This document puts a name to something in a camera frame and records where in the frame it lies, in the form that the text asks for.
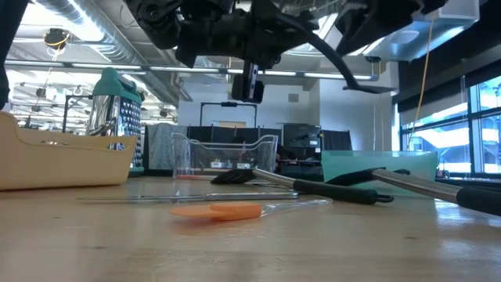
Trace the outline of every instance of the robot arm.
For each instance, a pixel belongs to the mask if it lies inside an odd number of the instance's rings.
[[[252,0],[250,11],[235,0],[125,0],[139,26],[157,48],[176,49],[176,58],[193,67],[197,56],[234,56],[245,61],[233,81],[232,97],[260,103],[264,85],[258,69],[270,69],[288,49],[310,43],[330,60],[347,82],[345,89],[383,93],[362,86],[341,56],[412,23],[414,13],[429,13],[447,0],[344,0],[336,27],[343,34],[337,51],[313,33],[314,16],[282,13],[271,0]]]

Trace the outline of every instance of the wooden table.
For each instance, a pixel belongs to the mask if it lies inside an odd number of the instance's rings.
[[[431,199],[216,223],[75,200],[245,189],[141,178],[0,193],[0,281],[501,281],[501,219]]]

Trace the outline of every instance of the glass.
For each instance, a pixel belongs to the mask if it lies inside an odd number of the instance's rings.
[[[473,112],[501,107],[501,76],[470,88]]]
[[[501,129],[501,116],[485,117],[480,120],[481,151],[479,156],[480,171],[484,173],[501,173],[501,146],[499,144],[499,130]]]
[[[273,172],[278,136],[262,136],[252,144],[202,143],[172,133],[173,173],[178,179],[213,179],[228,170],[260,168]]]
[[[445,110],[441,110],[437,113],[432,114],[431,116],[428,117],[423,117],[419,120],[416,121],[416,127],[422,126],[422,125],[428,125],[430,123],[434,123],[437,121],[445,121],[450,118],[456,118],[456,117],[461,117],[461,116],[466,116],[468,114],[468,103],[464,102],[461,103],[457,106],[450,107]],[[413,122],[408,123],[407,125],[404,125],[404,129],[409,129],[413,127]]]
[[[404,136],[405,149],[409,137],[410,134]],[[414,132],[409,150],[437,152],[440,169],[449,172],[470,172],[470,137],[467,122]]]
[[[420,179],[433,181],[437,168],[436,152],[388,152],[388,151],[335,151],[322,152],[323,179],[328,181],[339,175],[367,168],[385,167],[389,171],[407,169]],[[390,195],[419,194],[379,181],[354,185],[356,188],[375,189]]]

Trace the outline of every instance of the wall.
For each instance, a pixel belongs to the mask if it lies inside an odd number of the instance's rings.
[[[199,125],[202,102],[228,101],[227,85],[185,85],[193,102],[180,102],[179,125]],[[289,94],[299,94],[298,103],[289,103]],[[309,93],[295,85],[266,85],[263,102],[258,104],[257,126],[282,128],[283,123],[306,123],[312,121],[309,107]],[[202,125],[218,125],[219,121],[244,121],[248,128],[254,127],[253,107],[204,106]]]
[[[379,81],[361,84],[397,88],[398,64],[389,63]],[[374,136],[376,150],[391,150],[391,95],[345,91],[344,86],[345,81],[325,79],[319,80],[310,92],[302,91],[301,86],[266,85],[263,103],[258,105],[258,125],[281,128],[283,123],[306,123],[321,125],[327,130],[349,130],[354,150],[373,150]],[[227,101],[227,85],[185,85],[185,89],[194,102],[179,103],[180,125],[199,124],[201,102]],[[299,103],[289,103],[289,93],[300,94]],[[205,106],[202,119],[203,125],[218,125],[218,121],[245,121],[247,127],[252,127],[254,109]]]
[[[379,81],[361,84],[397,87],[398,65],[389,63]],[[342,90],[344,86],[345,81],[320,80],[319,121],[322,128],[349,130],[353,150],[373,150],[374,136],[376,150],[391,150],[391,94],[374,95]]]

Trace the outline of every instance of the orange spatula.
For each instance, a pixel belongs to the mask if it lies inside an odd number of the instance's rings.
[[[172,215],[191,218],[209,218],[217,220],[254,219],[273,212],[283,212],[295,208],[330,204],[331,199],[318,199],[285,204],[255,204],[251,202],[230,202],[205,205],[189,205],[169,209]]]

